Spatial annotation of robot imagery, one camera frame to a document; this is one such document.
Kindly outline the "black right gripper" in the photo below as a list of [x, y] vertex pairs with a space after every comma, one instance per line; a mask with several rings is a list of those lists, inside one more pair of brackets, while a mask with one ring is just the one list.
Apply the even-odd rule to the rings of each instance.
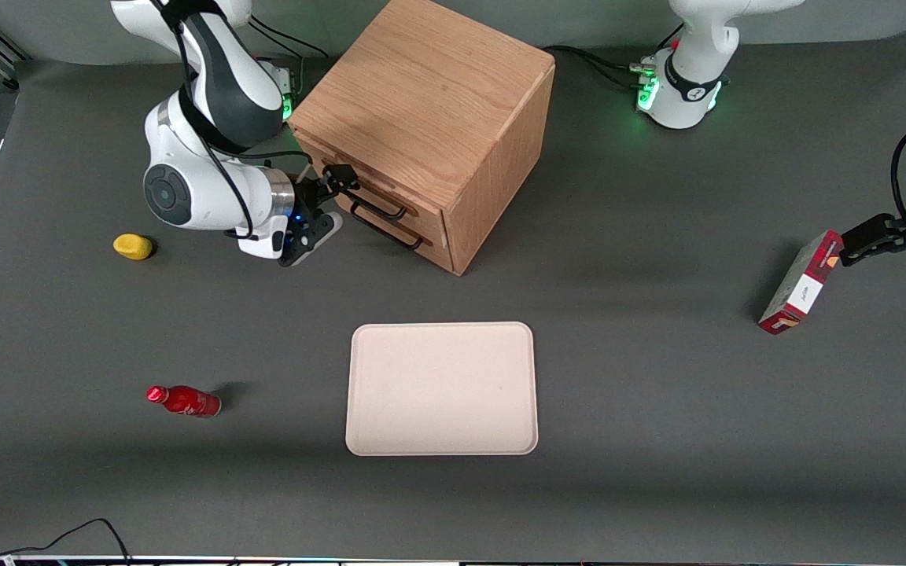
[[321, 208], [325, 197], [362, 189], [355, 168], [348, 164], [326, 165], [320, 179], [303, 179], [295, 186], [295, 203], [284, 232], [280, 267], [294, 267], [331, 237], [331, 214]]

